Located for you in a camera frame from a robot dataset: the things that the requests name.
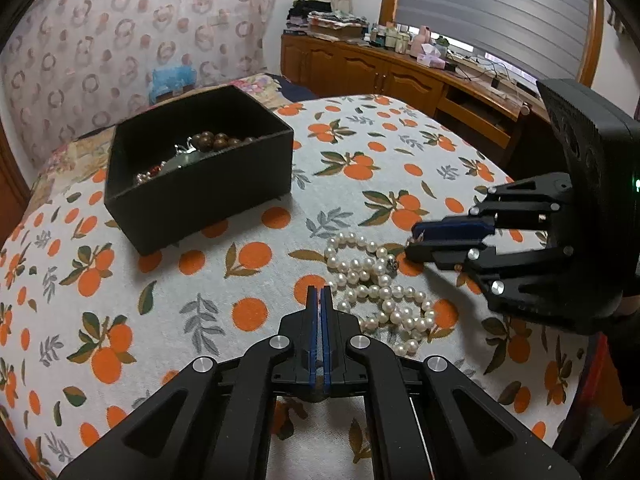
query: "desk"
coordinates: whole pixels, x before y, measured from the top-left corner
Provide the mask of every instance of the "desk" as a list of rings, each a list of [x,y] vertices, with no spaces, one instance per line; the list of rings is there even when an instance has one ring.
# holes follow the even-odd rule
[[[382,94],[400,99],[455,131],[505,170],[510,170],[507,166],[522,134],[533,129],[534,144],[542,140],[546,158],[555,163],[535,173],[563,169],[548,115],[533,97],[527,101],[530,113],[525,115],[517,96],[504,99],[484,82],[422,66],[409,55],[309,36],[282,36],[280,70],[291,82],[320,97]],[[515,178],[523,177],[517,171],[521,166],[517,164]]]

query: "wooden window frame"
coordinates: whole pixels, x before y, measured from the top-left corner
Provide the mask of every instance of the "wooden window frame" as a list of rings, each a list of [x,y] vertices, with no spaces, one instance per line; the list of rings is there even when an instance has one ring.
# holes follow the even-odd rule
[[[398,0],[382,0],[380,4],[379,23],[392,22],[396,15]],[[582,60],[576,81],[591,87],[598,67],[600,47],[602,46],[602,29],[604,27],[604,0],[590,0],[587,37],[582,51]]]

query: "wooden cabinet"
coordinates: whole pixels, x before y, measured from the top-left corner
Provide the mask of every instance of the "wooden cabinet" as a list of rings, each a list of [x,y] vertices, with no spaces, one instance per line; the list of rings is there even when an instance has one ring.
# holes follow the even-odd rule
[[[355,52],[343,53],[342,94],[373,94],[380,91],[388,63],[373,56]]]
[[[280,71],[292,83],[304,85],[307,78],[304,77],[304,62],[306,56],[306,45],[282,39],[282,49],[280,50]]]
[[[401,100],[503,164],[520,142],[518,128],[530,121],[521,116],[517,93],[511,93],[513,99],[506,99],[500,96],[502,92],[492,91],[490,80],[478,76],[465,80],[417,64],[408,55],[380,48],[283,35],[280,69],[282,75],[318,97],[382,94]],[[543,104],[539,106],[541,112],[531,109],[540,119],[536,125],[541,124],[546,137],[552,138]],[[525,130],[527,135],[534,135],[530,128]],[[510,173],[519,178],[530,176],[517,168]]]
[[[308,73],[306,86],[319,97],[342,95],[342,82],[338,80],[341,60],[331,43],[311,46],[306,54],[304,69]]]
[[[28,201],[29,188],[0,126],[0,248],[22,219]]]
[[[381,93],[400,99],[433,117],[443,86],[442,81],[428,77],[416,70],[390,65],[383,76]]]

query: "cabinet door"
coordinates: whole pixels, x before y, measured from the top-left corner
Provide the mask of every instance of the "cabinet door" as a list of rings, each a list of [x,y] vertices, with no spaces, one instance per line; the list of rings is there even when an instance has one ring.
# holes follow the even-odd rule
[[[280,50],[280,73],[292,83],[303,81],[303,60],[307,46],[305,41],[296,36],[283,36]]]
[[[318,97],[342,95],[342,57],[331,43],[312,44],[306,55],[308,82],[306,86]]]
[[[342,94],[377,93],[386,72],[387,63],[373,56],[345,51],[342,66]]]
[[[443,83],[415,70],[391,65],[383,77],[382,94],[400,99],[433,117]]]

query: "wooden dresser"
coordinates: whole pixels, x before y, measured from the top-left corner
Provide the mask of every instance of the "wooden dresser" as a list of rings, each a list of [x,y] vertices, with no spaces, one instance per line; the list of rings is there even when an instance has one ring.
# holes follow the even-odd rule
[[[408,55],[309,36],[282,36],[280,70],[320,97],[383,94],[400,99],[483,151],[514,178],[565,170],[560,144],[536,99],[523,113],[519,103],[490,91],[486,83],[419,65]],[[532,157],[538,159],[535,164],[529,164]]]
[[[0,247],[22,219],[29,196],[0,125]]]

